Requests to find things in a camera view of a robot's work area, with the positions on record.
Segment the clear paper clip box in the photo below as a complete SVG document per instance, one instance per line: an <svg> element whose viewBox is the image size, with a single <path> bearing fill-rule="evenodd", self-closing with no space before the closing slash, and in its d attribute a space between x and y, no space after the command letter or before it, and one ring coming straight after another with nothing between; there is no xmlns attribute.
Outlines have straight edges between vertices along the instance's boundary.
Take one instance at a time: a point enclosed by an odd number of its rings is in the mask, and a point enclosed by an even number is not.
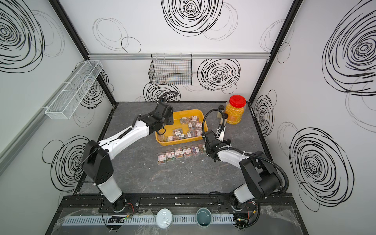
<svg viewBox="0 0 376 235"><path fill-rule="evenodd" d="M157 154L157 164L166 164L166 154L165 153L158 153Z"/></svg>
<svg viewBox="0 0 376 235"><path fill-rule="evenodd" d="M183 150L183 155L185 158L191 157L193 155L192 149L190 146L183 147L182 150Z"/></svg>
<svg viewBox="0 0 376 235"><path fill-rule="evenodd" d="M175 161L175 152L174 150L168 150L166 152L166 161L167 162L172 162L172 161Z"/></svg>
<svg viewBox="0 0 376 235"><path fill-rule="evenodd" d="M199 148L199 151L200 151L201 154L205 154L206 153L205 144L199 144L198 148Z"/></svg>
<svg viewBox="0 0 376 235"><path fill-rule="evenodd" d="M184 157L182 148L176 148L174 150L174 154L175 154L175 159L180 159Z"/></svg>
<svg viewBox="0 0 376 235"><path fill-rule="evenodd" d="M191 146L191 151L192 151L193 156L201 154L200 149L199 149L198 146Z"/></svg>

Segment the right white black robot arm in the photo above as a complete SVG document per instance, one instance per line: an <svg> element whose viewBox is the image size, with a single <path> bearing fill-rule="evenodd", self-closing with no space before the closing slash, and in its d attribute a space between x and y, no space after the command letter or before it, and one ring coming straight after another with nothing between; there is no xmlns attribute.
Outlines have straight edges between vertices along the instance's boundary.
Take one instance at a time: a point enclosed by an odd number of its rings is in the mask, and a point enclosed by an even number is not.
<svg viewBox="0 0 376 235"><path fill-rule="evenodd" d="M221 141L213 131L202 134L207 155L215 162L229 163L239 168L245 183L230 193L235 210L240 210L252 200L280 195L287 191L289 179L285 171L266 155L257 151L249 153L231 146L231 141Z"/></svg>

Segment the yellow plastic storage tray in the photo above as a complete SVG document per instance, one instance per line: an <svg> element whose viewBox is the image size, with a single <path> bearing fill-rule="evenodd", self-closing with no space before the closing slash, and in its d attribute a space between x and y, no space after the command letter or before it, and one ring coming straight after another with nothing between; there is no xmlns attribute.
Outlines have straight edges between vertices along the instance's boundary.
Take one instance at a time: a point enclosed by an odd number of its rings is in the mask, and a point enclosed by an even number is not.
<svg viewBox="0 0 376 235"><path fill-rule="evenodd" d="M159 142L155 133L155 140L162 146L185 144L202 140L203 132L208 131L204 115L198 109L176 111L173 113L174 124L165 127L165 142Z"/></svg>

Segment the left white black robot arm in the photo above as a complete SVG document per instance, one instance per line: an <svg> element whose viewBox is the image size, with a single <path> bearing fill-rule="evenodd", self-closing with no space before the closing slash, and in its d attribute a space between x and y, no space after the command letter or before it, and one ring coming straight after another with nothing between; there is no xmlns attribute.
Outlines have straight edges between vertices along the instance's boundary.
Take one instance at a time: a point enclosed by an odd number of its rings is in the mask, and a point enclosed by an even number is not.
<svg viewBox="0 0 376 235"><path fill-rule="evenodd" d="M134 118L132 124L117 134L96 142L86 143L82 168L98 187L115 212L126 207L126 199L113 176L112 160L136 141L172 125L173 107L166 101L157 102L153 111Z"/></svg>

